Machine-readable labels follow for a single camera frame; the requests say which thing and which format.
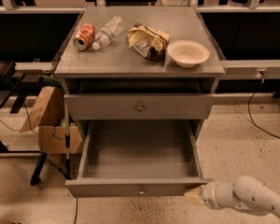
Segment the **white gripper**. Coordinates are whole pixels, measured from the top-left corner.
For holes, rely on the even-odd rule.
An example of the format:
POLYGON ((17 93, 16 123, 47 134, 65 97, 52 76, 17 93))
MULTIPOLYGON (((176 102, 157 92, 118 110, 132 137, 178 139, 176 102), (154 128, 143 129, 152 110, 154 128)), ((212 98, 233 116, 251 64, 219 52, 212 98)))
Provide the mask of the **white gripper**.
POLYGON ((197 206, 205 204, 210 209, 219 209, 216 197, 216 189, 218 182, 209 182, 205 186, 200 185, 194 189, 189 189, 184 193, 188 202, 197 206))

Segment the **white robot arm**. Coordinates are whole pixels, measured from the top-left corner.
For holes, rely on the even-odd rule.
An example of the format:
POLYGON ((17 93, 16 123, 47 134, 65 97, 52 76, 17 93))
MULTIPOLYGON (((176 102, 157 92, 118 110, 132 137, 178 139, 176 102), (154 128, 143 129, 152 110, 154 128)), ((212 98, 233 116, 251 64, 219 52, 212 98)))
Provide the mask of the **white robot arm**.
POLYGON ((233 182, 209 182, 184 193, 187 201, 209 209, 230 208, 254 216, 269 213, 280 219, 280 195, 251 176, 240 176, 233 182))

